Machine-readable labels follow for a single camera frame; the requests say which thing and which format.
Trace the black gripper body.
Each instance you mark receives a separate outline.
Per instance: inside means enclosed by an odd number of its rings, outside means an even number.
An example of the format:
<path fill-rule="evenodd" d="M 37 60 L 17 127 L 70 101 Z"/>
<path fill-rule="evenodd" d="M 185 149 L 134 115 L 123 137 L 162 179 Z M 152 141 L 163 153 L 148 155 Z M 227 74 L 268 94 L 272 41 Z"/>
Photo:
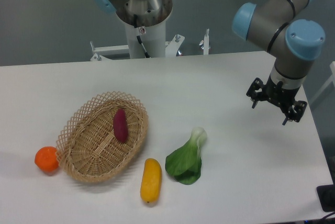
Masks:
<path fill-rule="evenodd" d="M 299 88 L 285 89 L 283 86 L 282 81 L 275 84 L 269 77 L 262 91 L 265 92 L 265 98 L 269 103 L 279 107 L 283 113 L 287 113 L 295 102 Z"/>

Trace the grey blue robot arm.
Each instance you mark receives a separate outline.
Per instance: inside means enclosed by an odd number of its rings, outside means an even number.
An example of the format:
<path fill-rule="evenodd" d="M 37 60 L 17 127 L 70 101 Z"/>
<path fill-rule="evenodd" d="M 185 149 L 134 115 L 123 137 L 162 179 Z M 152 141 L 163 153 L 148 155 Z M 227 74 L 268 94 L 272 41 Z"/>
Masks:
<path fill-rule="evenodd" d="M 104 12 L 125 25 L 130 57 L 174 57 L 181 40 L 165 42 L 165 23 L 172 0 L 94 0 Z M 285 121 L 299 122 L 307 103 L 295 96 L 319 57 L 325 32 L 316 22 L 296 19 L 312 0 L 267 0 L 262 6 L 243 4 L 232 21 L 233 32 L 275 57 L 266 83 L 255 79 L 247 91 L 254 105 L 267 101 Z"/>

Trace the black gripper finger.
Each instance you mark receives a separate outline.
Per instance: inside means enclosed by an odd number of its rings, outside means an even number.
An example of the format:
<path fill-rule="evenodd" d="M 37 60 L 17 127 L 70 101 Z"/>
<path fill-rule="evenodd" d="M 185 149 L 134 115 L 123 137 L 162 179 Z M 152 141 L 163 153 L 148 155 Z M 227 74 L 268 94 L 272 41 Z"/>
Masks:
<path fill-rule="evenodd" d="M 307 108 L 306 101 L 294 101 L 292 104 L 284 104 L 281 106 L 281 111 L 285 115 L 285 119 L 282 123 L 283 126 L 286 125 L 287 122 L 300 122 L 303 117 L 305 110 Z"/>
<path fill-rule="evenodd" d="M 252 101 L 252 108 L 255 108 L 258 102 L 265 101 L 265 93 L 264 93 L 265 84 L 260 78 L 255 78 L 255 80 L 250 85 L 247 90 L 246 95 Z"/>

